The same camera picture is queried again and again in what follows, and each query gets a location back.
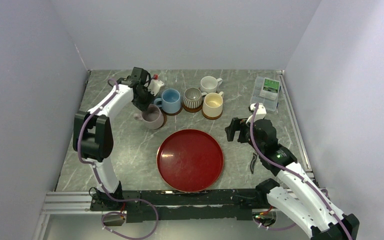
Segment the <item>cream yellow mug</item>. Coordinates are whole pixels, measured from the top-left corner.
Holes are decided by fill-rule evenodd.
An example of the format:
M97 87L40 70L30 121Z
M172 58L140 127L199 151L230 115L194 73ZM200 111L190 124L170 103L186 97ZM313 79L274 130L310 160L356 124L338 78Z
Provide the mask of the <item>cream yellow mug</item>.
M218 116L223 111L223 97L223 91L219 93L208 93L203 100L202 111L205 112L206 115L211 117Z

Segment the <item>blue mug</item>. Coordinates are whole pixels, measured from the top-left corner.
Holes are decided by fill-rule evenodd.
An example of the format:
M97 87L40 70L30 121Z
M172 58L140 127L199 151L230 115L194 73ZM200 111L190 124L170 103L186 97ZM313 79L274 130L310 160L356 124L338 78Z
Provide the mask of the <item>blue mug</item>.
M182 107L181 94L176 89L166 89L160 97L154 100L153 104L167 113L175 113Z

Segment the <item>lilac mug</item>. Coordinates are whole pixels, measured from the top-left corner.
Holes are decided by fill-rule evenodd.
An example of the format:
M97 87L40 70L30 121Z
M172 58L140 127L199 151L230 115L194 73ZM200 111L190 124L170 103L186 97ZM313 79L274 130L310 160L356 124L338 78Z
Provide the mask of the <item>lilac mug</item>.
M134 119L143 122L143 125L150 130L159 129L164 125L164 115L154 104L150 104L147 110L136 113Z

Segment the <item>white mug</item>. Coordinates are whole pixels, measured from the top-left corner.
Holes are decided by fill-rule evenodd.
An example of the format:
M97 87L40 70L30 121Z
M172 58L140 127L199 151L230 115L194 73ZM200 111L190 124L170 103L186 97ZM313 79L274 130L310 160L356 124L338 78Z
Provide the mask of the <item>white mug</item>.
M215 78L213 76L205 76L200 80L200 90L204 93L216 93L219 86L222 84L222 78Z

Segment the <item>grey ribbed mug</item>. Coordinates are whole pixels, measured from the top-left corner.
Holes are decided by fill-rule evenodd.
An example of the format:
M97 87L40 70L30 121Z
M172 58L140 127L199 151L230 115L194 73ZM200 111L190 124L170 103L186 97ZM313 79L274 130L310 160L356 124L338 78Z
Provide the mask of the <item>grey ribbed mug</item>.
M182 103L189 109L197 109L203 103L207 92L202 92L200 89L190 87L185 90Z

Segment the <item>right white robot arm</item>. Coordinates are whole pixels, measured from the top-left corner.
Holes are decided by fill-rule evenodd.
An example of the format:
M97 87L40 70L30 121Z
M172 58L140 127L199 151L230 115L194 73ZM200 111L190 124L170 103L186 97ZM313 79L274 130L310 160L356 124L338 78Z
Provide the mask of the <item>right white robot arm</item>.
M355 240L360 222L354 214L345 214L310 180L294 154L278 142L277 130L268 119L247 120L234 117L225 128L229 142L238 132L238 142L250 144L262 165L295 194L272 179L255 187L255 197L236 195L240 206L269 206L282 211L311 240Z

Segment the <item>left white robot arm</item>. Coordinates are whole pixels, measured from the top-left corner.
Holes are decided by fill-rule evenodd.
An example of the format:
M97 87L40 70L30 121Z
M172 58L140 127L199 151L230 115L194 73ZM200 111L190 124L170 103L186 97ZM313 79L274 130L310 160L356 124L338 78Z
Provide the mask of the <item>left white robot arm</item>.
M111 122L128 104L141 111L158 95L162 85L157 75L134 67L131 74L112 83L110 93L87 111L79 110L74 117L73 149L82 164L89 165L97 181L96 194L111 210L124 203L122 184L115 175L110 155L114 148Z

